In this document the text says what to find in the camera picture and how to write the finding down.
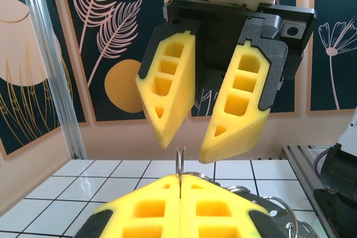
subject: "yellow foam block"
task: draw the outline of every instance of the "yellow foam block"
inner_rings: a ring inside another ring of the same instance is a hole
[[[147,76],[136,84],[144,113],[167,148],[195,102],[195,36],[176,33],[160,42]]]
[[[270,113],[258,109],[269,66],[250,41],[236,47],[202,143],[201,163],[230,158],[256,145]]]
[[[181,187],[182,238],[260,237],[249,211],[269,213],[221,187],[184,175]]]
[[[177,175],[161,178],[115,201],[94,214],[112,210],[100,238],[179,238],[180,186]]]

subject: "white tile floor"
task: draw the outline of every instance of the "white tile floor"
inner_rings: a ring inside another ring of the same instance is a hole
[[[184,168],[204,173],[223,187],[240,185],[253,194],[279,197],[300,221],[327,237],[285,160],[205,165],[185,161]],[[73,237],[103,203],[174,172],[174,161],[70,161],[0,218],[0,238]]]

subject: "white tile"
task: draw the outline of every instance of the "white tile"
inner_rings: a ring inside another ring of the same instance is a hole
[[[23,199],[0,217],[0,230],[23,231],[52,201]]]
[[[109,178],[98,193],[93,197],[93,202],[110,202],[118,199],[135,189],[138,178]]]
[[[141,178],[150,161],[123,161],[111,177]]]
[[[216,179],[254,179],[250,161],[216,162]]]
[[[294,211],[294,213],[299,221],[310,224],[314,231],[318,234],[319,238],[328,238],[315,212]]]
[[[87,221],[91,214],[100,206],[104,205],[103,203],[89,203],[79,214],[76,220],[72,223],[72,225],[65,232],[65,235],[74,236],[79,229],[83,226],[83,224]]]
[[[257,194],[257,189],[255,188],[254,180],[238,180],[238,179],[216,179],[221,187],[230,187],[230,186],[243,186],[250,190],[250,192],[254,195]]]
[[[297,179],[288,160],[252,161],[255,179]]]
[[[88,177],[109,177],[109,175],[118,166],[120,161],[110,161],[110,160],[96,160],[90,165],[86,171],[81,174],[81,176]]]
[[[184,172],[193,171],[202,173],[213,179],[214,176],[214,163],[201,164],[199,161],[185,161]]]
[[[85,202],[54,201],[24,232],[62,235]]]
[[[75,179],[74,177],[50,177],[26,198],[56,199]]]
[[[153,183],[154,181],[157,181],[156,178],[142,178],[140,179],[140,182],[138,184],[138,187],[136,189],[140,189],[141,187],[144,187],[150,183]]]
[[[294,210],[312,210],[299,181],[257,181],[257,186],[261,197],[278,197]]]
[[[79,177],[64,191],[58,200],[89,201],[106,178]]]
[[[22,234],[18,238],[59,238],[59,236],[46,236],[46,235],[34,235],[34,234]]]
[[[79,176],[92,162],[93,160],[71,160],[54,176]]]
[[[201,164],[198,161],[185,161],[184,172],[199,172],[213,178],[214,163]],[[162,178],[176,173],[175,161],[152,161],[143,178]]]
[[[162,178],[171,174],[175,174],[175,167],[175,161],[151,161],[149,167],[143,175],[143,178]]]
[[[0,232],[1,238],[16,238],[18,234],[11,234],[9,232]]]

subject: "purple cable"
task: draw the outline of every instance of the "purple cable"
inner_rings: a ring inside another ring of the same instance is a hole
[[[322,153],[320,153],[315,158],[315,161],[313,162],[313,171],[317,175],[318,178],[320,178],[320,174],[319,174],[319,172],[317,170],[317,165],[319,164],[319,161],[321,160],[321,158],[324,157],[325,155],[327,155],[328,152],[329,152],[329,149],[324,150]]]

